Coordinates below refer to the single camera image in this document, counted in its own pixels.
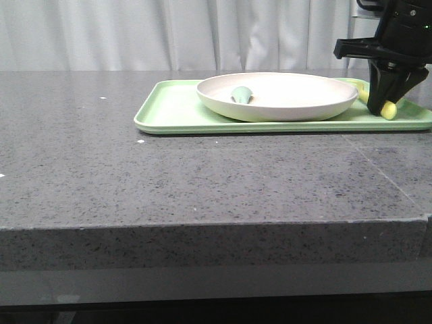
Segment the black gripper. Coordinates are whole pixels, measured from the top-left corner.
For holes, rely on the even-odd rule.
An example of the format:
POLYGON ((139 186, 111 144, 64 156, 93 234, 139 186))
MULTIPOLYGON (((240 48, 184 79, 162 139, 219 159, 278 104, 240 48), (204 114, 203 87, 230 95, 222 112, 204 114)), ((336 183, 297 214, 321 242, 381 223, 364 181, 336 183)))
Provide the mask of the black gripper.
POLYGON ((387 101, 396 104, 429 75, 425 67, 390 68, 378 59, 404 65, 431 63, 431 1, 384 1, 375 35, 338 39, 333 54, 338 59, 369 59, 367 107, 373 115, 381 115, 387 101))

